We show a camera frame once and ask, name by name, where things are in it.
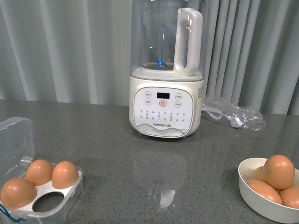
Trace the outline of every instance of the button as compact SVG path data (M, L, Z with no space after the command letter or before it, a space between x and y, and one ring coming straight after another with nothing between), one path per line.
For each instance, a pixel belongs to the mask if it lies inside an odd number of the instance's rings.
M146 91L145 92L145 97L146 98L151 98L151 92L150 91Z
M183 98L182 94L178 93L176 94L176 99L177 100L181 100Z
M161 107L165 107L166 105L167 105L167 102L166 102L166 100L160 100L159 101L159 105L161 106Z
M145 102L146 105L151 105L151 100L150 99L146 99L144 102Z
M177 102L174 103L174 105L175 105L175 107L179 108L179 107L181 107L182 102L177 101Z

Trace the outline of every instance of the white bowl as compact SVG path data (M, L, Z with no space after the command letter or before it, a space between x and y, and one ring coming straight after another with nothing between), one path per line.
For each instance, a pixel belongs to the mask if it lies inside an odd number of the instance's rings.
M246 182L253 180L256 168L263 166L267 159L250 158L240 163L239 172L239 188L244 201L258 214L279 223L298 223L299 209L289 208L275 202L272 202L252 190ZM299 170L295 169L295 184L299 184Z

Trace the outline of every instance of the egg holder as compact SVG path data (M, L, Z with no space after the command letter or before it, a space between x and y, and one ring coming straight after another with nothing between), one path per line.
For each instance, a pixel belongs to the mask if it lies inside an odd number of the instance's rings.
M10 179L16 177L25 178L26 171L32 163L35 155L33 124L26 118L13 117L0 123L0 189ZM56 189L52 181L36 186L37 195L34 200L19 209L7 209L14 219L25 219L26 224L62 224L66 215L71 210L77 197L83 190L83 171L76 166L79 177L70 187ZM45 212L33 211L33 205L41 197L57 192L64 196L63 200L55 208ZM14 224L10 218L0 212L2 220L8 224Z
M255 170L263 166L267 159L250 158L242 161L239 165L239 188L244 201L255 212L267 219L278 223L294 224L299 222L299 209L286 207L272 202L251 189L246 183L254 179ZM294 184L299 184L299 170L295 169Z

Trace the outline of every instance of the blender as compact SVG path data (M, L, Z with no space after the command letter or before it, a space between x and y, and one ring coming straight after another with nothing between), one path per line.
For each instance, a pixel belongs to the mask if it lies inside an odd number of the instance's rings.
M180 138L199 127L203 16L195 2L133 0L129 120L142 134Z

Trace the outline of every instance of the blender jar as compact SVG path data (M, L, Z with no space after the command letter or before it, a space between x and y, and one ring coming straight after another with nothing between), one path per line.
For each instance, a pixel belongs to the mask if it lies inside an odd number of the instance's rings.
M186 0L147 1L141 12L142 67L173 70L178 9Z

